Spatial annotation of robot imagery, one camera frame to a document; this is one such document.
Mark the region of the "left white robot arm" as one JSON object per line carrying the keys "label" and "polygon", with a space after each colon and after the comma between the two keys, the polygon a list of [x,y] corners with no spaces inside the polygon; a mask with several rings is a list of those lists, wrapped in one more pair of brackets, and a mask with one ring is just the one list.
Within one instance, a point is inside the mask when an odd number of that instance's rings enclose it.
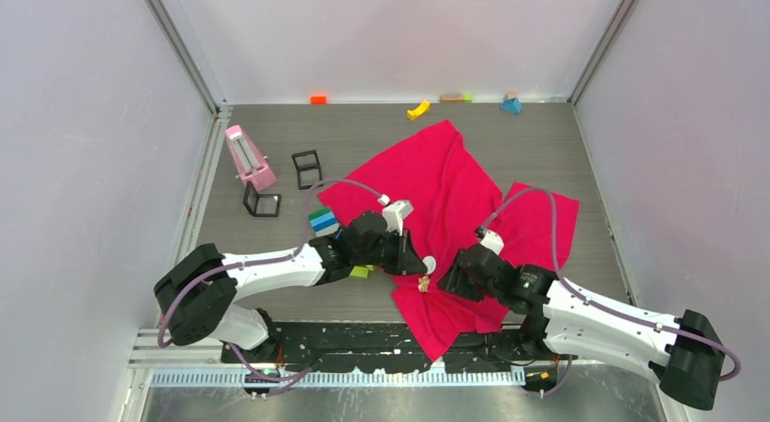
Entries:
{"label": "left white robot arm", "polygon": [[224,254],[212,243],[196,247],[155,284],[162,312],[158,345],[187,346],[218,339],[254,360],[271,360],[279,347],[266,313],[239,306],[241,299],[290,287],[316,287],[348,278],[371,265],[394,276],[429,275],[437,267],[421,257],[410,231],[365,211],[334,233],[295,249],[252,255]]}

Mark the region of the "red maple leaf brooch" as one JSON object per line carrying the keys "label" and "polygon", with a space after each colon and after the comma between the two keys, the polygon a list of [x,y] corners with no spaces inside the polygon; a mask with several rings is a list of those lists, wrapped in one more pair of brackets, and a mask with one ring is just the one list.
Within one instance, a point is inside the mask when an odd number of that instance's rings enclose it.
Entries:
{"label": "red maple leaf brooch", "polygon": [[427,293],[429,291],[429,285],[430,285],[430,276],[425,275],[418,278],[418,291],[420,293]]}

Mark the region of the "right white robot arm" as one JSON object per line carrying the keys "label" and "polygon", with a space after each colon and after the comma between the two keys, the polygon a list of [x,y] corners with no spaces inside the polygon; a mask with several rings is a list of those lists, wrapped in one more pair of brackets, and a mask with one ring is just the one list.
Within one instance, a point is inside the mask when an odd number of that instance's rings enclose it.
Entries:
{"label": "right white robot arm", "polygon": [[460,250],[438,286],[463,299],[494,299],[524,316],[518,346],[529,358],[551,352],[592,359],[654,382],[685,406],[708,411],[715,405],[726,354],[702,313],[640,309],[553,270],[514,266],[480,244]]}

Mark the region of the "round blue button brooch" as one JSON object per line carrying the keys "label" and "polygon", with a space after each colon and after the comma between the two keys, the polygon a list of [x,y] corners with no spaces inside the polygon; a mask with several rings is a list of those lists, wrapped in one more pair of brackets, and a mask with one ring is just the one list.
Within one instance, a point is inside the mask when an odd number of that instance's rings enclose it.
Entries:
{"label": "round blue button brooch", "polygon": [[422,263],[425,267],[424,273],[426,275],[432,274],[437,268],[437,261],[433,256],[426,256],[422,259]]}

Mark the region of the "red t-shirt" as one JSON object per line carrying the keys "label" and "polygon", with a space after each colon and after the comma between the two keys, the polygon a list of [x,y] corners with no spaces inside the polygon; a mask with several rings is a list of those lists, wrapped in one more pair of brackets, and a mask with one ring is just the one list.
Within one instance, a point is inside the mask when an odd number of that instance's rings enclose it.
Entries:
{"label": "red t-shirt", "polygon": [[442,290],[437,283],[456,253],[477,240],[474,230],[514,197],[489,227],[505,242],[504,260],[517,266],[533,264],[552,269],[551,245],[564,265],[570,255],[580,203],[561,194],[548,198],[542,192],[527,192],[527,184],[515,182],[502,192],[467,151],[462,134],[445,120],[417,132],[376,155],[319,193],[323,206],[331,208],[338,221],[349,224],[364,211],[380,205],[365,189],[408,200],[413,212],[405,220],[413,245],[421,256],[433,256],[437,268],[430,276],[429,291],[418,291],[418,276],[397,276],[392,299],[420,346],[431,361],[439,359],[455,338],[466,332],[493,333],[501,330],[508,309],[493,299],[474,302]]}

